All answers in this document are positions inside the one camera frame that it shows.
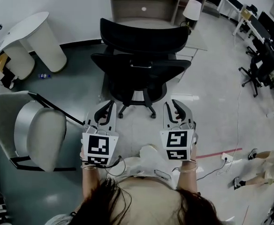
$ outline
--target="floor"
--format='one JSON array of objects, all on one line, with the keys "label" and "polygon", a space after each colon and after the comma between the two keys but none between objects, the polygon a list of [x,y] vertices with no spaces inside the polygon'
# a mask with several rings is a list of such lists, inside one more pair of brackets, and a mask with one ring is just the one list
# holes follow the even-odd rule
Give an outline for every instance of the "floor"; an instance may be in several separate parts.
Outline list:
[{"label": "floor", "polygon": [[[250,186],[234,191],[230,182],[236,176],[248,179],[260,171],[261,161],[247,161],[253,149],[274,150],[274,118],[266,114],[274,110],[274,92],[268,87],[241,88],[245,76],[238,67],[248,68],[250,57],[245,54],[247,43],[232,36],[235,26],[227,19],[202,14],[197,29],[208,51],[199,51],[182,80],[167,84],[167,96],[153,105],[157,119],[141,106],[129,107],[124,119],[117,120],[120,137],[114,155],[131,157],[146,144],[155,144],[163,154],[159,132],[163,129],[163,103],[171,96],[183,95],[183,101],[193,112],[199,135],[198,155],[233,150],[238,144],[234,163],[227,173],[213,173],[198,181],[202,196],[211,200],[220,219],[235,217],[241,225],[261,224],[274,202],[274,184]],[[83,120],[92,106],[99,102],[104,74],[91,62],[90,55],[103,51],[103,45],[64,50],[67,67],[51,79],[40,80],[38,74],[47,73],[37,59],[37,66],[28,80],[14,90],[31,90],[44,96],[76,118]],[[81,171],[78,153],[81,128],[68,123],[66,138],[60,155],[60,166],[76,166],[76,172],[28,172],[16,170],[0,148],[0,189],[7,201],[14,225],[44,224],[49,218],[70,213],[82,200]],[[223,165],[220,156],[198,160],[198,178]]]}]

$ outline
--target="forearm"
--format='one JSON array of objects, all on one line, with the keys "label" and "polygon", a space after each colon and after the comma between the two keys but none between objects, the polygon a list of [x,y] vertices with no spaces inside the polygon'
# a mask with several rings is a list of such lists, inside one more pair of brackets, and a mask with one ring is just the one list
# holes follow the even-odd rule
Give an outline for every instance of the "forearm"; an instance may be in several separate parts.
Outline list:
[{"label": "forearm", "polygon": [[98,169],[82,169],[83,170],[83,196],[84,199],[89,197],[91,191],[96,189],[99,185],[99,171]]},{"label": "forearm", "polygon": [[182,162],[182,171],[190,171],[194,169],[192,172],[187,173],[180,173],[179,181],[178,181],[178,189],[184,189],[191,191],[193,193],[198,192],[198,185],[197,185],[197,165],[193,162]]}]

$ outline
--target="lamp shade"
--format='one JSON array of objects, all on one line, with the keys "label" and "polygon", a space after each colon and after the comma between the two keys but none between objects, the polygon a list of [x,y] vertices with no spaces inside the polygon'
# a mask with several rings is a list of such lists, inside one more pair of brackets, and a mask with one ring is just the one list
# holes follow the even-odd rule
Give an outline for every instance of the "lamp shade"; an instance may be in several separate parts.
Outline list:
[{"label": "lamp shade", "polygon": [[197,21],[201,13],[202,4],[196,0],[189,0],[183,12],[184,17]]}]

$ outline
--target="white chair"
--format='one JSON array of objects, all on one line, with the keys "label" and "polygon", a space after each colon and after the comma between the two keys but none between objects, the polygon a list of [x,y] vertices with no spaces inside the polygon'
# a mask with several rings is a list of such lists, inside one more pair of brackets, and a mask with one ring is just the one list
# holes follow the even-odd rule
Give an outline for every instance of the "white chair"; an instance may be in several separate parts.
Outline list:
[{"label": "white chair", "polygon": [[[84,125],[39,94],[29,91],[0,94],[0,145],[17,169],[75,171],[55,168],[66,134],[66,117]],[[20,165],[32,160],[37,166]]]}]

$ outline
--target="dark hair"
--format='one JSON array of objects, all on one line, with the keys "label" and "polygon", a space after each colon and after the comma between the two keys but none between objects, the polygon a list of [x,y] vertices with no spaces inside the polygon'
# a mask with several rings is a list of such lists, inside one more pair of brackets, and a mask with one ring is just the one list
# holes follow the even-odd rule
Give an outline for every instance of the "dark hair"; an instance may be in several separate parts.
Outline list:
[{"label": "dark hair", "polygon": [[[101,224],[119,225],[126,215],[131,202],[126,204],[124,190],[112,179],[106,179],[98,186],[91,195],[85,199],[77,214],[73,217],[69,225]],[[182,197],[181,206],[178,209],[177,217],[180,225],[221,225],[217,218],[213,204],[199,194],[192,193],[183,189],[177,190]],[[124,200],[123,210],[112,217],[112,212],[117,204],[119,197]]]}]

